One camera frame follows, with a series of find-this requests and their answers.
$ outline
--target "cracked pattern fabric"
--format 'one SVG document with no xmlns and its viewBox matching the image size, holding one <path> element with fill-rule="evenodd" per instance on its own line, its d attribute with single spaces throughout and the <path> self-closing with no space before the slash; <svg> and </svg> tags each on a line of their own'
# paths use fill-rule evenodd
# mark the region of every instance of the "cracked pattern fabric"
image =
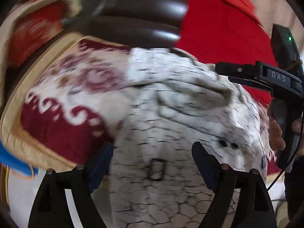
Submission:
<svg viewBox="0 0 304 228">
<path fill-rule="evenodd" d="M 191 155 L 200 141 L 208 153 L 233 169 L 259 170 L 266 179 L 266 154 L 255 102 L 239 84 L 175 49 L 131 50 L 127 80 L 139 94 L 115 140 L 110 167 L 114 226 L 199 226 L 213 192 Z M 152 158 L 166 161 L 164 178 L 147 178 Z M 162 165 L 152 169 L 158 178 Z M 236 190 L 223 227 L 230 227 Z"/>
</svg>

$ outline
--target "person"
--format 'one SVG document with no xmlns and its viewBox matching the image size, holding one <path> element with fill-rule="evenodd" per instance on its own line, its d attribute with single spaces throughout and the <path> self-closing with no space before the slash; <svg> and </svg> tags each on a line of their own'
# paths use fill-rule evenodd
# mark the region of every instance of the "person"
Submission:
<svg viewBox="0 0 304 228">
<path fill-rule="evenodd" d="M 269 124 L 269 145 L 273 151 L 284 150 L 285 142 L 282 139 L 282 130 L 276 122 L 271 106 L 267 109 Z M 292 130 L 295 133 L 301 131 L 302 119 L 295 120 Z M 302 138 L 290 173 L 285 173 L 285 196 L 287 201 L 288 217 L 291 220 L 300 206 L 304 205 L 304 138 Z"/>
</svg>

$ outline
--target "black handheld device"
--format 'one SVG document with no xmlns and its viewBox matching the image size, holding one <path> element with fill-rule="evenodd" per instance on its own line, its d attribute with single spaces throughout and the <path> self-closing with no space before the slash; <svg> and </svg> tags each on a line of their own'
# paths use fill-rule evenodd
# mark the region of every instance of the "black handheld device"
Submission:
<svg viewBox="0 0 304 228">
<path fill-rule="evenodd" d="M 304 71 L 297 45 L 287 27 L 273 25 L 271 47 L 278 68 L 261 61 L 255 65 L 219 62 L 215 70 L 228 76 L 231 82 L 271 92 L 274 100 L 270 105 L 285 141 L 285 149 L 276 153 L 276 164 L 289 173 L 300 139 L 291 125 L 303 112 Z"/>
</svg>

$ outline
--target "leather cushion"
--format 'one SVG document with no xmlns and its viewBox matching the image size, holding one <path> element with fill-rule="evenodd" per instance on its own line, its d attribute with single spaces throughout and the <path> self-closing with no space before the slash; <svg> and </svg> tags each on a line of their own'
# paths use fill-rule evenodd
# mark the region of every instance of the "leather cushion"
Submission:
<svg viewBox="0 0 304 228">
<path fill-rule="evenodd" d="M 125 16 L 180 28 L 188 0 L 107 0 L 102 16 Z"/>
<path fill-rule="evenodd" d="M 127 17 L 92 17 L 89 35 L 131 47 L 171 48 L 179 40 L 179 29 L 157 22 Z"/>
</svg>

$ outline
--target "human hand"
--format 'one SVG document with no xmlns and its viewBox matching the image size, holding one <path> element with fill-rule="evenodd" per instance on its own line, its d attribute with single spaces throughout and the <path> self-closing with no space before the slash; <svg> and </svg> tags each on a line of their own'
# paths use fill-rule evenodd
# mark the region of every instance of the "human hand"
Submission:
<svg viewBox="0 0 304 228">
<path fill-rule="evenodd" d="M 267 116 L 268 116 L 268 125 L 269 125 L 270 148 L 273 151 L 276 151 L 278 149 L 284 150 L 285 141 L 282 139 L 282 130 L 281 130 L 281 127 L 279 126 L 279 124 L 276 122 L 276 119 L 271 110 L 271 106 L 268 106 Z M 301 132 L 301 122 L 302 122 L 302 118 L 299 118 L 292 123 L 291 127 L 295 133 L 299 134 Z M 303 148 L 303 144 L 304 144 L 304 139 L 302 138 L 300 148 Z"/>
</svg>

